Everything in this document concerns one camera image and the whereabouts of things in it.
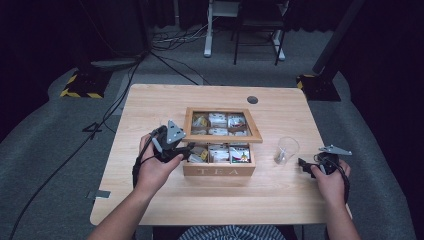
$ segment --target person's right hand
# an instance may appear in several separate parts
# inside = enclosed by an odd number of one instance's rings
[[[148,138],[149,135],[141,138],[140,151],[143,149]],[[143,193],[147,193],[150,197],[153,197],[165,184],[169,174],[171,174],[171,172],[180,164],[183,158],[183,155],[179,154],[171,161],[163,163],[157,158],[148,159],[153,155],[153,143],[150,142],[146,152],[141,157],[140,161],[143,162],[143,164],[141,164],[137,185],[135,187],[137,192],[142,191]]]
[[[349,174],[350,174],[349,165],[345,161],[340,160],[340,167],[343,168],[346,176],[349,177]],[[344,186],[344,181],[341,176],[341,173],[339,171],[334,171],[330,175],[325,175],[315,165],[311,166],[311,171],[315,175],[318,181],[318,188],[325,202],[332,206],[344,206],[345,205],[345,199],[344,199],[345,186]]]

